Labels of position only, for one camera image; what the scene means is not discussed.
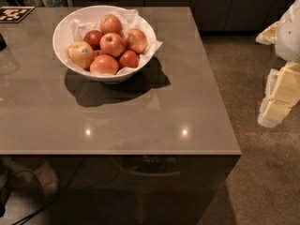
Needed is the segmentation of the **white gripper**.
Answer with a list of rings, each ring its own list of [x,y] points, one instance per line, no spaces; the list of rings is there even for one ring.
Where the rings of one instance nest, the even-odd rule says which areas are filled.
[[[267,76],[258,124],[265,128],[279,125],[300,101],[300,0],[295,0],[281,16],[255,39],[263,45],[275,44],[276,55],[286,63]]]

